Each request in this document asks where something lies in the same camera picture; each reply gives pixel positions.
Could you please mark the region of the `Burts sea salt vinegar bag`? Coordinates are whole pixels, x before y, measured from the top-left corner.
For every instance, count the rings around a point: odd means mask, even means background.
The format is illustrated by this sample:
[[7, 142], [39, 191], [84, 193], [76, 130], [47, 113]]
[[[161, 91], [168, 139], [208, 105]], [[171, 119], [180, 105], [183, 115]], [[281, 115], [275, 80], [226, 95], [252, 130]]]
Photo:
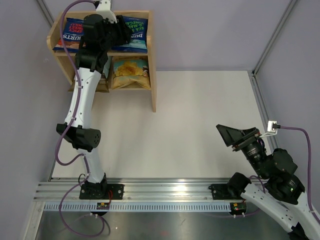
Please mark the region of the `Burts sea salt vinegar bag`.
[[132, 31], [130, 42], [112, 47], [116, 52], [144, 53], [147, 49], [148, 19], [123, 16], [126, 26]]

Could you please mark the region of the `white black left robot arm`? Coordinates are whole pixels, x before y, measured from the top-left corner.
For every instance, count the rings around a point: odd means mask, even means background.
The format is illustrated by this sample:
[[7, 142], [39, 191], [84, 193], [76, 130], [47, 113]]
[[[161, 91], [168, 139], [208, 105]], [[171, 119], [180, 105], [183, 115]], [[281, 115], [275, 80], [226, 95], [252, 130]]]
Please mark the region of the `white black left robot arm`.
[[91, 128], [91, 111], [108, 51], [114, 46], [128, 44], [131, 35], [122, 15], [116, 15], [115, 22], [99, 14], [87, 15], [83, 20], [83, 36], [72, 61], [76, 76], [72, 100], [64, 123], [56, 126], [60, 138], [55, 149], [57, 155], [62, 140], [66, 140], [76, 150], [77, 157], [83, 158], [86, 173], [80, 183], [82, 200], [103, 199], [110, 194], [98, 153], [101, 131]]

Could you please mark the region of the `tan kettle cooked chips bag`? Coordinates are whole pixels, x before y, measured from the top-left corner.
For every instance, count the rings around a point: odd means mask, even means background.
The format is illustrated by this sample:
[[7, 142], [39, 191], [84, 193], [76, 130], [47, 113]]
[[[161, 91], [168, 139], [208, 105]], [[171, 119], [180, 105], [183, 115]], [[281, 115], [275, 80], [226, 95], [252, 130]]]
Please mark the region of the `tan kettle cooked chips bag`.
[[120, 57], [112, 61], [113, 75], [111, 88], [122, 89], [137, 86], [151, 90], [149, 63], [143, 56]]

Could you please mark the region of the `light blue cassava chips bag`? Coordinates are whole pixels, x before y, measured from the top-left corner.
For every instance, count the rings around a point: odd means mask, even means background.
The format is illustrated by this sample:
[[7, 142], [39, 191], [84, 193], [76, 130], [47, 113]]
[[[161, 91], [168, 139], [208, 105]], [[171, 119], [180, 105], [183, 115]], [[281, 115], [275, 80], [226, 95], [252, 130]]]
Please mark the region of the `light blue cassava chips bag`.
[[[74, 56], [71, 56], [73, 62], [75, 63], [75, 54], [73, 54]], [[99, 93], [109, 93], [109, 71], [110, 71], [110, 67], [111, 67], [111, 63], [112, 63], [112, 56], [108, 56], [108, 60], [105, 63], [103, 70], [102, 70], [102, 74], [100, 77], [100, 80], [98, 82], [98, 85], [96, 87], [96, 92]], [[73, 75], [73, 80], [72, 80], [72, 84], [71, 87], [69, 88], [68, 92], [72, 93], [75, 87], [75, 81], [76, 81], [77, 77], [76, 74]]]

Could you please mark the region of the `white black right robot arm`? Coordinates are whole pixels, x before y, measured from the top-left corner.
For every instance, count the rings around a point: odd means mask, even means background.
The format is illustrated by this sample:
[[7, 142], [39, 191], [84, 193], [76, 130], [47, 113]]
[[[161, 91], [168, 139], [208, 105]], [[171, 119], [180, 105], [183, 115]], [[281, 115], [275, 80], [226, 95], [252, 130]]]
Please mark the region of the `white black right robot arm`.
[[298, 166], [287, 150], [276, 148], [268, 155], [263, 141], [286, 126], [270, 120], [264, 134], [256, 127], [236, 129], [218, 124], [216, 128], [227, 147], [244, 154], [257, 179], [267, 182], [259, 189], [244, 174], [236, 172], [227, 183], [208, 187], [212, 198], [250, 201], [273, 218], [291, 240], [318, 240], [320, 214], [312, 205], [310, 186], [304, 186], [295, 175]]

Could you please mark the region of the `blue Burts spicy chilli bag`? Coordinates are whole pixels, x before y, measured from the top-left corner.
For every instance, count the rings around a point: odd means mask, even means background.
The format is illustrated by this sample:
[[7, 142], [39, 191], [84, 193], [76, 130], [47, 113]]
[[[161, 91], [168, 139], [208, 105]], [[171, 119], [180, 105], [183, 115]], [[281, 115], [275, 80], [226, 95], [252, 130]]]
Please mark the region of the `blue Burts spicy chilli bag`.
[[66, 18], [62, 38], [69, 53], [77, 53], [79, 50], [80, 40], [84, 35], [83, 23], [82, 19]]

